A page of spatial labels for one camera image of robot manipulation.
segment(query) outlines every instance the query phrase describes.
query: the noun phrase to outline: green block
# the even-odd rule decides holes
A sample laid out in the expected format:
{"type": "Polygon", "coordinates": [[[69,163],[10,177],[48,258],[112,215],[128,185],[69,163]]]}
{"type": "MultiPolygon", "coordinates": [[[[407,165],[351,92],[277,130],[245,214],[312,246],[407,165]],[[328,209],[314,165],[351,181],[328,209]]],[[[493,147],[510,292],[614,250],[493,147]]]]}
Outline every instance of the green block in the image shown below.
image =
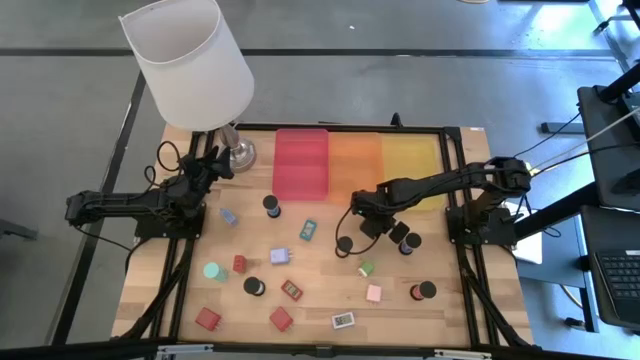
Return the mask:
{"type": "Polygon", "coordinates": [[[360,268],[358,268],[358,273],[360,273],[360,275],[367,277],[369,275],[371,275],[371,273],[373,272],[373,264],[370,262],[363,262],[362,265],[360,265],[360,268]]]}

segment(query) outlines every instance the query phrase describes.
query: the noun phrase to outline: cube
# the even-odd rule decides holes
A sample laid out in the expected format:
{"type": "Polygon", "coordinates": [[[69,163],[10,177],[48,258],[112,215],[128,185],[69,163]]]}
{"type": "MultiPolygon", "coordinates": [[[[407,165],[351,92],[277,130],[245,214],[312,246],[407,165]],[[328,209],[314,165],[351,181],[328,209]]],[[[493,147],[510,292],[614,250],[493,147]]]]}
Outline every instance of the cube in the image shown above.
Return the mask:
{"type": "Polygon", "coordinates": [[[238,274],[244,274],[247,271],[247,258],[242,255],[233,257],[233,271],[238,274]]]}
{"type": "Polygon", "coordinates": [[[367,288],[367,301],[378,303],[382,300],[382,288],[377,285],[369,285],[367,288]]]}
{"type": "Polygon", "coordinates": [[[196,317],[196,323],[209,331],[213,331],[220,322],[221,318],[222,317],[220,315],[214,313],[206,307],[203,307],[202,310],[200,310],[198,317],[196,317]]]}
{"type": "Polygon", "coordinates": [[[269,319],[271,319],[273,325],[275,325],[281,332],[287,330],[289,326],[293,324],[293,319],[282,307],[278,307],[276,311],[269,316],[269,319]]]}

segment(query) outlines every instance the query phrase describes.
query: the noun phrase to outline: light pink cube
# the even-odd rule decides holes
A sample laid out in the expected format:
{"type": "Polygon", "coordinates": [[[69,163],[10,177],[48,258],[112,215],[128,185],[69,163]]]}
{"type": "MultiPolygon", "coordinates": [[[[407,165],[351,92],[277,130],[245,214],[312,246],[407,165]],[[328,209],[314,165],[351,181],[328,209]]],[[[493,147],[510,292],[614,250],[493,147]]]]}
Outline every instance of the light pink cube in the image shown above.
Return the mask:
{"type": "Polygon", "coordinates": [[[380,302],[382,300],[382,288],[376,285],[369,285],[367,288],[367,300],[371,302],[380,302]]]}

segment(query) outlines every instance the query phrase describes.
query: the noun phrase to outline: wooden tabletop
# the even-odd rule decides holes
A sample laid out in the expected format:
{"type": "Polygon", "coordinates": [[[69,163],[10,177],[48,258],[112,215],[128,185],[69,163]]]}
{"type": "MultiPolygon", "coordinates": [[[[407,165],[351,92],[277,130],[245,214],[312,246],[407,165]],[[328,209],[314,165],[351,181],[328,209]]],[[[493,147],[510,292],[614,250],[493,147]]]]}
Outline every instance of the wooden tabletop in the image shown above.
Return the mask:
{"type": "MultiPolygon", "coordinates": [[[[467,162],[485,161],[489,149],[484,130],[462,128],[467,162]]],[[[262,206],[262,198],[271,193],[275,133],[243,131],[256,145],[258,159],[251,170],[237,174],[233,180],[216,182],[205,200],[208,210],[203,234],[197,240],[179,338],[188,341],[240,343],[341,344],[341,345],[469,345],[460,275],[455,248],[449,243],[442,206],[436,209],[398,213],[422,237],[422,245],[411,256],[402,256],[397,246],[383,236],[373,249],[363,255],[338,259],[334,255],[334,232],[346,208],[330,202],[284,202],[282,215],[271,219],[262,206]],[[238,225],[229,226],[219,215],[220,208],[230,209],[238,225]],[[299,238],[304,222],[311,218],[318,227],[309,242],[299,238]],[[272,265],[269,250],[287,247],[293,253],[288,265],[272,265]],[[234,255],[249,260],[247,273],[232,271],[234,255]],[[372,276],[362,278],[357,268],[362,261],[375,265],[372,276]],[[216,262],[229,272],[228,281],[205,278],[204,266],[216,262]],[[248,276],[266,284],[261,297],[243,291],[248,276]],[[304,294],[294,302],[280,286],[290,280],[304,294]],[[414,301],[409,296],[412,285],[429,280],[437,287],[433,299],[414,301]],[[382,287],[382,301],[366,301],[369,284],[382,287]],[[278,307],[293,318],[293,326],[280,332],[269,315],[278,307]],[[222,326],[210,332],[194,322],[202,307],[222,316],[222,326]],[[352,311],[356,324],[334,330],[331,316],[352,311]]],[[[403,134],[381,134],[402,137],[403,134]]],[[[422,135],[437,146],[435,135],[422,135]]],[[[189,148],[190,133],[167,127],[163,140],[173,141],[182,154],[189,148]]],[[[437,171],[442,171],[437,148],[437,171]]],[[[169,147],[161,154],[167,164],[175,155],[169,147]]],[[[156,167],[159,178],[168,173],[156,167]]],[[[354,240],[354,251],[370,244],[358,230],[362,218],[349,215],[342,235],[354,240]]],[[[142,314],[158,290],[168,240],[152,239],[141,246],[131,259],[113,335],[128,330],[142,314]]],[[[532,341],[518,274],[511,255],[495,246],[484,246],[491,295],[505,318],[525,340],[532,341]]],[[[481,304],[476,299],[481,340],[487,341],[481,304]]],[[[173,297],[167,301],[162,334],[168,332],[173,297]]]]}

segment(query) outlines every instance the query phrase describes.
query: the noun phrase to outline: small object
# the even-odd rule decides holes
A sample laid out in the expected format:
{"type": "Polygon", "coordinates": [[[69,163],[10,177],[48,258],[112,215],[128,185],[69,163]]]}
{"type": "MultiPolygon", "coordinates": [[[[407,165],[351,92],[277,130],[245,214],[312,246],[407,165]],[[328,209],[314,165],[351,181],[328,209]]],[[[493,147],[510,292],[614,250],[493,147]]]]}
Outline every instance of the small object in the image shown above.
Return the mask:
{"type": "Polygon", "coordinates": [[[413,285],[409,294],[414,300],[431,299],[436,296],[436,286],[431,281],[423,281],[419,285],[413,285]]]}
{"type": "Polygon", "coordinates": [[[281,332],[287,330],[289,326],[293,324],[293,319],[282,307],[278,307],[276,311],[269,316],[269,319],[271,319],[273,325],[275,325],[281,332]]]}
{"type": "Polygon", "coordinates": [[[273,195],[267,195],[262,200],[262,206],[267,209],[267,215],[270,218],[277,218],[280,216],[280,206],[278,206],[278,198],[273,195]]]}
{"type": "Polygon", "coordinates": [[[411,255],[413,250],[422,244],[422,238],[416,233],[411,233],[398,245],[398,250],[402,255],[411,255]]]}
{"type": "Polygon", "coordinates": [[[289,295],[293,299],[293,301],[298,301],[298,299],[302,297],[302,290],[300,290],[299,287],[297,287],[294,283],[292,283],[289,280],[285,281],[284,284],[282,284],[281,289],[287,295],[289,295]]]}
{"type": "Polygon", "coordinates": [[[300,231],[300,238],[310,241],[313,233],[316,231],[316,227],[318,227],[318,224],[316,224],[315,221],[307,219],[302,227],[302,231],[300,231]]]}
{"type": "Polygon", "coordinates": [[[351,240],[348,236],[343,236],[338,239],[338,243],[336,244],[336,256],[344,259],[349,256],[349,252],[353,248],[353,240],[351,240]]]}
{"type": "Polygon", "coordinates": [[[222,316],[203,307],[198,317],[196,317],[196,323],[209,331],[213,331],[216,329],[216,326],[218,326],[218,323],[220,323],[221,318],[222,316]]]}
{"type": "Polygon", "coordinates": [[[224,221],[231,226],[238,225],[238,219],[233,215],[229,209],[220,209],[220,215],[224,218],[224,221]]]}
{"type": "Polygon", "coordinates": [[[291,253],[287,248],[271,249],[271,263],[276,264],[288,264],[291,253]]]}
{"type": "Polygon", "coordinates": [[[373,264],[370,262],[365,261],[362,263],[362,265],[360,265],[360,268],[358,268],[358,273],[362,277],[367,277],[371,275],[372,272],[373,272],[373,264]]]}
{"type": "Polygon", "coordinates": [[[233,271],[238,274],[244,274],[247,271],[247,258],[242,255],[233,257],[233,271]]]}
{"type": "Polygon", "coordinates": [[[353,316],[353,312],[344,314],[333,315],[331,317],[331,323],[335,330],[342,329],[343,327],[353,326],[356,324],[356,319],[353,316]]]}
{"type": "Polygon", "coordinates": [[[222,266],[214,262],[210,262],[204,266],[204,276],[207,279],[216,279],[220,282],[226,282],[228,274],[227,270],[222,266]]]}
{"type": "Polygon", "coordinates": [[[244,291],[249,295],[261,296],[267,287],[257,277],[251,276],[244,281],[244,291]]]}
{"type": "Polygon", "coordinates": [[[382,300],[382,288],[377,285],[369,285],[367,288],[367,301],[379,303],[382,300]]]}

